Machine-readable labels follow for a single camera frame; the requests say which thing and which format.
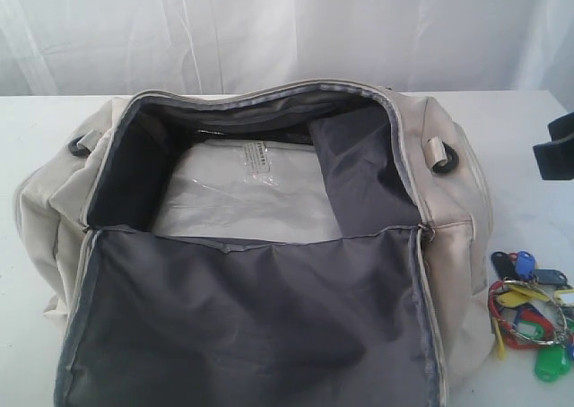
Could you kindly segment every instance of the blue key tag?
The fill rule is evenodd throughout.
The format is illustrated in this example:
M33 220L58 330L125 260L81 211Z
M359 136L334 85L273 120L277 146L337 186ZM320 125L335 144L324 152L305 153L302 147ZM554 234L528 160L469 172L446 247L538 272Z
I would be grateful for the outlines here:
M531 280L535 270L535 257L528 252L518 252L515 271L522 280Z

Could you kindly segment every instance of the open bag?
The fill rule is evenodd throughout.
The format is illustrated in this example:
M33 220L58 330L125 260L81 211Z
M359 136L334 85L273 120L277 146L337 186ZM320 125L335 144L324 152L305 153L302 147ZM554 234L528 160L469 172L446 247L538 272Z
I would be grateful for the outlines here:
M439 406L491 350L491 205L433 98L113 99L15 196L57 406Z

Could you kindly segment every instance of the green key tag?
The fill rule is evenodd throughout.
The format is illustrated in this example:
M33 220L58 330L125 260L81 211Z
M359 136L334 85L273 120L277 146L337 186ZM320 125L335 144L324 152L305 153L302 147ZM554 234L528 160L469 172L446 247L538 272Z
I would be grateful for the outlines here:
M543 382L553 382L570 371L570 359L563 346L543 347L536 355L535 374Z

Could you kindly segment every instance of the key ring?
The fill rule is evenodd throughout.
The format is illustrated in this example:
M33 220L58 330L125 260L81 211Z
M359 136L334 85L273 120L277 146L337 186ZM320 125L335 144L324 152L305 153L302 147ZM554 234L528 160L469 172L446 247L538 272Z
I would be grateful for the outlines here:
M512 325L511 323L502 318L499 310L496 308L496 305L494 304L494 299L498 295L497 291L501 288L504 288L505 286L519 286L521 288L539 293L540 295L544 295L546 298L548 298L548 302L552 304L552 306L556 311L556 316L558 317L557 322L559 326L557 329L554 330L554 334L551 340L536 340L527 335L519 333L515 329L514 325ZM565 346L569 342L570 330L568 329L566 316L564 315L564 312L562 311L560 304L558 304L558 302L556 302L556 300L550 295L548 295L544 290L536 287L532 283L526 283L524 281L517 281L517 280L500 280L494 282L488 292L488 307L489 310L491 311L492 316L496 319L500 327L502 327L505 331L512 334L514 337L523 342L528 342L539 346L554 346L554 345Z

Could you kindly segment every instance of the white backdrop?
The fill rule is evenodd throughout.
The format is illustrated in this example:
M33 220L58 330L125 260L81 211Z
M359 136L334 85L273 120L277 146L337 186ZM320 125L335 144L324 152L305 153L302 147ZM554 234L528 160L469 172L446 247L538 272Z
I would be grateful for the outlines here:
M549 89L573 0L0 0L0 94L241 93L311 77Z

